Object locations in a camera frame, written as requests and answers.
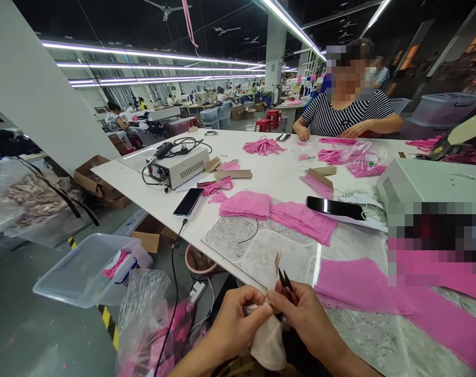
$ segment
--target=cardboard piece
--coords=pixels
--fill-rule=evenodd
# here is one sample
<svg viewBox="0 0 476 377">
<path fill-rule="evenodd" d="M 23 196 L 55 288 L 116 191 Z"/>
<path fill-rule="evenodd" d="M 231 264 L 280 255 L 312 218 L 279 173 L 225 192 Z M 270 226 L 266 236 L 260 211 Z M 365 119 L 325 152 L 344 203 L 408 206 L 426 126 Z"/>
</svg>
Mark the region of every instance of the cardboard piece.
<svg viewBox="0 0 476 377">
<path fill-rule="evenodd" d="M 218 166 L 221 165 L 221 159 L 215 156 L 209 162 L 205 164 L 203 167 L 207 173 L 213 172 Z"/>
<path fill-rule="evenodd" d="M 337 167 L 330 166 L 330 167 L 324 167 L 324 168 L 309 169 L 308 175 L 312 176 L 317 181 L 319 181 L 320 183 L 324 184 L 326 187 L 333 190 L 334 185 L 332 184 L 332 181 L 328 178 L 325 178 L 325 176 L 334 175 L 336 172 L 337 172 Z"/>
<path fill-rule="evenodd" d="M 142 247 L 148 253 L 157 254 L 160 241 L 163 238 L 175 241 L 177 233 L 165 227 L 151 215 L 148 215 L 130 237 L 140 239 Z"/>
<path fill-rule="evenodd" d="M 250 170 L 227 170 L 219 171 L 213 176 L 215 179 L 224 179 L 227 176 L 231 178 L 252 178 L 252 172 Z"/>
<path fill-rule="evenodd" d="M 92 168 L 105 164 L 106 162 L 109 162 L 109 160 L 105 157 L 99 155 L 92 157 L 74 170 L 74 182 L 85 188 L 92 195 L 111 201 L 121 197 L 123 194 L 92 172 Z"/>
</svg>

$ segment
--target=white column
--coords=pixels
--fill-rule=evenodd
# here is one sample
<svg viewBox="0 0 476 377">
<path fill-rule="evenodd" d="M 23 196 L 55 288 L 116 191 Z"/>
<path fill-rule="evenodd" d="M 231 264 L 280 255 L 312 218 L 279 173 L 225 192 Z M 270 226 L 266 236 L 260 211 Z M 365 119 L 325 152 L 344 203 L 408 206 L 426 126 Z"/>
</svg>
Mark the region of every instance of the white column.
<svg viewBox="0 0 476 377">
<path fill-rule="evenodd" d="M 268 37 L 266 47 L 266 78 L 264 87 L 273 93 L 273 103 L 278 101 L 281 66 L 284 61 L 287 27 L 273 14 L 268 16 Z"/>
<path fill-rule="evenodd" d="M 0 0 L 0 116 L 70 175 L 96 154 L 119 157 L 79 93 L 10 0 Z"/>
</svg>

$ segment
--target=white machine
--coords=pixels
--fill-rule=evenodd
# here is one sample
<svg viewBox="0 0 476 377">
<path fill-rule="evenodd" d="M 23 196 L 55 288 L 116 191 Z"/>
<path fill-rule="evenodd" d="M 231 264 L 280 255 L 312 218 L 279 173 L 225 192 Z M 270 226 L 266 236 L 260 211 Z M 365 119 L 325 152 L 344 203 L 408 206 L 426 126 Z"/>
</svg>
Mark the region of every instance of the white machine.
<svg viewBox="0 0 476 377">
<path fill-rule="evenodd" d="M 476 213 L 476 165 L 395 158 L 377 188 L 387 210 L 398 202 L 474 203 Z"/>
<path fill-rule="evenodd" d="M 148 165 L 149 176 L 175 190 L 183 183 L 189 181 L 195 175 L 204 170 L 204 166 L 210 161 L 208 149 L 196 147 L 188 154 L 162 158 Z"/>
</svg>

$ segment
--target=black smartphone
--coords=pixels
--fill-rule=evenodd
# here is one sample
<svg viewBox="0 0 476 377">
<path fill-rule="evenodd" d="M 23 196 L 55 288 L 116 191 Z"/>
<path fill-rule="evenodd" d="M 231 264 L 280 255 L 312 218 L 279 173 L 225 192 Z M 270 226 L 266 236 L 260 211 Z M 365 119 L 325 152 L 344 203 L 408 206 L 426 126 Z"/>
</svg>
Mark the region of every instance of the black smartphone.
<svg viewBox="0 0 476 377">
<path fill-rule="evenodd" d="M 308 196 L 306 198 L 306 207 L 317 212 L 326 213 L 329 215 L 346 216 L 354 220 L 364 220 L 362 207 L 358 204 L 343 203 L 332 201 L 328 199 Z"/>
<path fill-rule="evenodd" d="M 281 134 L 280 136 L 276 138 L 276 141 L 285 141 L 285 140 L 288 140 L 289 137 L 291 136 L 292 134 Z"/>
<path fill-rule="evenodd" d="M 202 194 L 202 188 L 190 188 L 189 191 L 186 193 L 186 196 L 184 196 L 184 199 L 182 199 L 182 202 L 175 209 L 174 215 L 189 216 Z"/>
</svg>

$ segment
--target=finger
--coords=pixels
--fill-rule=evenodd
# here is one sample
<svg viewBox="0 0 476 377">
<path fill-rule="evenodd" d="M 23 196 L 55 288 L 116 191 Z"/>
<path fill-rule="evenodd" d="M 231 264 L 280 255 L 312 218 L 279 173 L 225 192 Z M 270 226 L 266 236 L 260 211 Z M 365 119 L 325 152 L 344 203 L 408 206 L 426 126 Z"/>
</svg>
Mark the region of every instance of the finger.
<svg viewBox="0 0 476 377">
<path fill-rule="evenodd" d="M 243 326 L 245 330 L 250 334 L 254 335 L 259 327 L 263 325 L 266 320 L 273 315 L 273 308 L 269 305 L 261 305 L 248 316 L 242 319 Z"/>
</svg>

